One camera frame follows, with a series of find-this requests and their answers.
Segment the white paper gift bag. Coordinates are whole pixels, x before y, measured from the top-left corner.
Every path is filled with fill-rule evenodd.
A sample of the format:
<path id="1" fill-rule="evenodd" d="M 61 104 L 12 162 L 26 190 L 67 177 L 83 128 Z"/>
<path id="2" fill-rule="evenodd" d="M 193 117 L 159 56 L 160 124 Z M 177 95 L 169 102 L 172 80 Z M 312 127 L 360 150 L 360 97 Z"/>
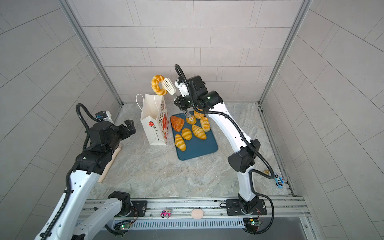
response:
<path id="1" fill-rule="evenodd" d="M 141 110 L 141 123 L 150 145 L 166 145 L 169 130 L 169 115 L 163 96 L 136 95 Z"/>

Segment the ring donut bread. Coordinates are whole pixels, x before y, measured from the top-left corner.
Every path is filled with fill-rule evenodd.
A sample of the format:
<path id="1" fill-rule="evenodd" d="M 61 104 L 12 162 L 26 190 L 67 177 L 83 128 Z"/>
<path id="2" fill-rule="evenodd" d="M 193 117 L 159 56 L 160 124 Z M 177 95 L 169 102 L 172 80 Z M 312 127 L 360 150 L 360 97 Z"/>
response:
<path id="1" fill-rule="evenodd" d="M 162 75 L 155 75 L 151 80 L 152 90 L 159 96 L 164 96 L 168 93 L 166 89 L 163 89 L 160 86 L 160 83 L 163 83 L 165 78 Z"/>

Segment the striped long bread front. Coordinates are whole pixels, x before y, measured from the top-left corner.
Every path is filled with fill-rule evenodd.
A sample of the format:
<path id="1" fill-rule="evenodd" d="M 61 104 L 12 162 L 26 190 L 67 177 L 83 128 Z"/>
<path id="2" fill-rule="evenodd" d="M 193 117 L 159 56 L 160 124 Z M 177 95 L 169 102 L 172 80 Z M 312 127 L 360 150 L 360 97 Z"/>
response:
<path id="1" fill-rule="evenodd" d="M 175 135 L 175 146 L 182 152 L 187 149 L 186 143 L 181 135 Z"/>

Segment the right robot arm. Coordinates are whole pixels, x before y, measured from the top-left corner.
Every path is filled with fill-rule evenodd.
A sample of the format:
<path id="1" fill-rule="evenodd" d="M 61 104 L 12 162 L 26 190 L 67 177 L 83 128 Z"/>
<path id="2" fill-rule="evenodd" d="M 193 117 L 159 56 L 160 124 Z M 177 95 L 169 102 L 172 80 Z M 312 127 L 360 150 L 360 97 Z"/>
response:
<path id="1" fill-rule="evenodd" d="M 268 179 L 274 178 L 272 167 L 259 153 L 260 142 L 257 139 L 251 140 L 245 134 L 233 120 L 220 95 L 215 91 L 208 92 L 200 76 L 187 80 L 178 77 L 175 85 L 181 95 L 175 98 L 174 104 L 182 111 L 193 108 L 198 113 L 207 115 L 230 142 L 234 153 L 228 157 L 228 162 L 238 175 L 239 204 L 243 213 L 250 215 L 260 211 L 264 202 L 255 191 L 252 175 L 258 173 Z"/>

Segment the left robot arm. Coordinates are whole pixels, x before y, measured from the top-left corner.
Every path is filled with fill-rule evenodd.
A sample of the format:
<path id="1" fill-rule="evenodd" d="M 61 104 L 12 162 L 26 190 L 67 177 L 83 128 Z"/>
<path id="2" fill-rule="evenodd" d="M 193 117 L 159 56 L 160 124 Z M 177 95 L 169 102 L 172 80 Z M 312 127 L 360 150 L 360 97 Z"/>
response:
<path id="1" fill-rule="evenodd" d="M 113 217 L 131 213 L 130 195 L 113 192 L 107 201 L 82 224 L 76 225 L 87 197 L 112 160 L 120 142 L 136 133 L 132 120 L 120 126 L 109 121 L 97 122 L 87 131 L 91 139 L 66 175 L 66 188 L 37 240 L 91 240 Z"/>

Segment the round flower bread top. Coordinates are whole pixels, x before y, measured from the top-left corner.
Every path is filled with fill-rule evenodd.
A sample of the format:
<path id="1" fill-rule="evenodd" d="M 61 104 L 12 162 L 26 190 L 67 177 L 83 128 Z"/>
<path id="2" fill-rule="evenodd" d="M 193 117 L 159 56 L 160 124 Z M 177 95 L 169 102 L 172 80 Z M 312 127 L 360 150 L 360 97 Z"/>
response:
<path id="1" fill-rule="evenodd" d="M 200 120 L 201 118 L 205 117 L 205 114 L 201 114 L 201 113 L 194 111 L 194 116 L 196 119 Z"/>

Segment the red-brown triangular bread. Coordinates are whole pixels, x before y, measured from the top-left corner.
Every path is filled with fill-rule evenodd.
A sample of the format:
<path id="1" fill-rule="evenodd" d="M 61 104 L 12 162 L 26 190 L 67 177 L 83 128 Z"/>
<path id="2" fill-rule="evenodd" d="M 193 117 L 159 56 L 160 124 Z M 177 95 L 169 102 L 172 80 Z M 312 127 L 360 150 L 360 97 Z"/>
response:
<path id="1" fill-rule="evenodd" d="M 184 119 L 176 116 L 171 116 L 170 120 L 174 131 L 180 132 L 183 129 L 183 126 L 185 124 Z"/>

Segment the croissant bread centre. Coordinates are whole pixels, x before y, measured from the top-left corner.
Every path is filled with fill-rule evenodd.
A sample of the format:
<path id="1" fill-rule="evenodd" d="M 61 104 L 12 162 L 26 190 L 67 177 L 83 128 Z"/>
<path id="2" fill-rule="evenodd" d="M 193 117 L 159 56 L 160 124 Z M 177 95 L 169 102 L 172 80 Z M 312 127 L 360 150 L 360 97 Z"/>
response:
<path id="1" fill-rule="evenodd" d="M 192 131 L 193 131 L 193 134 L 196 138 L 201 139 L 201 140 L 207 139 L 207 135 L 201 127 L 199 127 L 197 125 L 192 125 Z"/>

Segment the small striped bun middle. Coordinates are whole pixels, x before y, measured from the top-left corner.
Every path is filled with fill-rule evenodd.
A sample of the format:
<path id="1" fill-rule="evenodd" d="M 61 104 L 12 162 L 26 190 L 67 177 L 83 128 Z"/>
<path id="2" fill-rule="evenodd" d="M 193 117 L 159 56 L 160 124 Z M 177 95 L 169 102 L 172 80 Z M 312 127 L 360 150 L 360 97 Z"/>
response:
<path id="1" fill-rule="evenodd" d="M 191 130 L 188 129 L 188 128 L 182 129 L 182 137 L 183 137 L 184 140 L 187 140 L 187 141 L 191 140 L 192 139 L 192 132 L 191 132 Z"/>

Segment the teal tray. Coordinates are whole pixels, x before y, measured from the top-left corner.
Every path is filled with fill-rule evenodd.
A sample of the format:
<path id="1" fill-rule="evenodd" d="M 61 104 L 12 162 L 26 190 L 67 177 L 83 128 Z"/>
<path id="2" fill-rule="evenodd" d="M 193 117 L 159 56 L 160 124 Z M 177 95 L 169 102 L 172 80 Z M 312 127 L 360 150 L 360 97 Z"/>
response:
<path id="1" fill-rule="evenodd" d="M 206 135 L 206 140 L 200 140 L 192 133 L 192 139 L 185 140 L 187 147 L 185 151 L 176 148 L 179 160 L 186 161 L 217 152 L 219 147 L 213 131 L 210 130 L 209 132 L 206 132 Z"/>

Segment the circuit board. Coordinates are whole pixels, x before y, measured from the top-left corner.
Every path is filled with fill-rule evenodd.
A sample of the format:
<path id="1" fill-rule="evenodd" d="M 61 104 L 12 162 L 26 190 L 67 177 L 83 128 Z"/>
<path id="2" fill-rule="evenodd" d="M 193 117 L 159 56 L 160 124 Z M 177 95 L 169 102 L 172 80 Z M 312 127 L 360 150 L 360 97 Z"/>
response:
<path id="1" fill-rule="evenodd" d="M 249 232 L 257 232 L 262 221 L 260 219 L 243 219 L 245 230 Z"/>
<path id="2" fill-rule="evenodd" d="M 122 221 L 119 223 L 116 223 L 114 226 L 115 231 L 128 231 L 131 227 L 132 222 L 131 221 Z"/>

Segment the pink toy car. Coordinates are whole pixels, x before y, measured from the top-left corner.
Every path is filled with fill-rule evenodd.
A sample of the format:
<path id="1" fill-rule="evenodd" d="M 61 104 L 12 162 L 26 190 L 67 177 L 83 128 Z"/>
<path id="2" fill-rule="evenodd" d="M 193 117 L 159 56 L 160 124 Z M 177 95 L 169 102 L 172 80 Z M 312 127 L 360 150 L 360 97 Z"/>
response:
<path id="1" fill-rule="evenodd" d="M 162 210 L 161 212 L 161 217 L 162 218 L 167 218 L 169 219 L 172 215 L 172 210 L 171 209 L 165 209 L 165 210 Z"/>

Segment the pink oval eraser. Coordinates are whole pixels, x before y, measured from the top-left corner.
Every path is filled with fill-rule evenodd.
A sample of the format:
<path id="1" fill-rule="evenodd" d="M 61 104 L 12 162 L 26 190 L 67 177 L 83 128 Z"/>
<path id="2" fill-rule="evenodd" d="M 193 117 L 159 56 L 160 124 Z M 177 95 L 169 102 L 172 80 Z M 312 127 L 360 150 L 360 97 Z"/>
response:
<path id="1" fill-rule="evenodd" d="M 204 217 L 204 211 L 202 209 L 193 209 L 191 211 L 191 217 L 195 220 L 200 220 Z"/>

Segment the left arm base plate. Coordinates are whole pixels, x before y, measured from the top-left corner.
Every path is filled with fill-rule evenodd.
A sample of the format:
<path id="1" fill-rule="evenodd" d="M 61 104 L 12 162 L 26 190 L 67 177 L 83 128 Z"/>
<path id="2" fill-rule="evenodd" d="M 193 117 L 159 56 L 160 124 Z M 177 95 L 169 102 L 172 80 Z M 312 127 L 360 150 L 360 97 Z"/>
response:
<path id="1" fill-rule="evenodd" d="M 147 201 L 130 201 L 130 203 L 123 202 L 122 209 L 118 213 L 119 217 L 144 217 L 147 210 Z"/>

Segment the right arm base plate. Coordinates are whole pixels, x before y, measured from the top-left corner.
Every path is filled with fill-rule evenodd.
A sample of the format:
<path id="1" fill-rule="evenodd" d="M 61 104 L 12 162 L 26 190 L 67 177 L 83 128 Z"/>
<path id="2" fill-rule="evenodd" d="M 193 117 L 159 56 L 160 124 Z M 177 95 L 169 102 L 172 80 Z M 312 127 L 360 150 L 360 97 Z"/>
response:
<path id="1" fill-rule="evenodd" d="M 227 199 L 226 209 L 228 216 L 267 215 L 267 207 L 263 199 L 254 199 L 246 202 L 239 199 Z"/>

